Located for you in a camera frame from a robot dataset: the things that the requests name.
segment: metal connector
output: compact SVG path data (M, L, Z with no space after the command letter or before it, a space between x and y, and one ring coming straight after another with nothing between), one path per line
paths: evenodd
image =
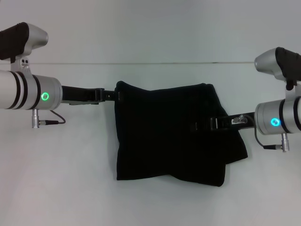
M245 124L245 123L248 123L248 119L246 117L244 117L244 115L241 114L239 117L232 119L231 123L232 123L232 125Z
M39 111L38 109L32 110L32 128L37 129L39 128Z
M46 126L46 121L45 120L40 120L39 125L40 126Z
M288 143L287 134L283 133L283 134L281 134L281 137L282 137L282 151L288 152L290 150L290 146Z
M282 145L275 145L276 146L276 150L282 150Z

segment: white background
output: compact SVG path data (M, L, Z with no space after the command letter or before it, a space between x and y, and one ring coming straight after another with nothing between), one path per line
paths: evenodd
M46 30L49 43L30 56L32 72L63 85L211 83L227 113L237 114L284 98L284 83L250 62L277 46L301 50L299 8L294 0L1 0L0 30L23 21ZM67 124L31 129L30 111L0 111L1 226L301 222L298 134L289 135L291 152L283 154L263 150L252 129L241 131L249 158L227 166L222 187L170 176L116 181L114 103L61 105L57 112ZM49 112L40 118L56 119Z

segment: cable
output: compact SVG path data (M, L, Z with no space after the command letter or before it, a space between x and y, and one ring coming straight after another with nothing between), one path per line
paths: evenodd
M60 117L62 120L63 120L63 122L59 122L58 124L65 124L66 123L66 120L62 117L62 116L60 116L58 113L56 113L55 111L52 111L52 110L50 110L53 114L55 114L56 116L58 116L58 117Z
M270 150L278 150L278 149L282 149L282 146L281 145L263 145L258 137L257 137L257 127L256 127L256 123L255 123L255 120L250 116L250 115L247 115L247 114L243 114L244 117L246 117L247 119L251 120L253 125L254 125L254 135L255 135L255 140L257 141L257 143L263 147L264 149L270 149Z
M246 117L246 118L248 118L249 120L252 121L252 123L253 123L253 125L254 125L254 135L255 135L255 139L256 139L257 143L258 143L261 147L264 147L265 145L263 145L263 144L259 141L259 139L258 139L258 137L257 137L257 127L256 127L255 120L254 120L251 116L249 116L249 115L247 115L247 114L243 114L243 116Z

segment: folded fabric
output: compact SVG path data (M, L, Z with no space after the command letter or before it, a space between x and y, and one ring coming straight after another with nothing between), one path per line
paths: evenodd
M115 91L117 180L171 175L221 186L225 165L247 158L237 131L204 129L210 117L227 116L213 85L147 91L120 81Z

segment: green led ring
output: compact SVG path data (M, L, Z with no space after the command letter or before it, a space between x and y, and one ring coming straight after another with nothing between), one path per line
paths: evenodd
M43 101L46 101L46 100L49 99L49 94L47 92L42 93L41 98L42 98Z

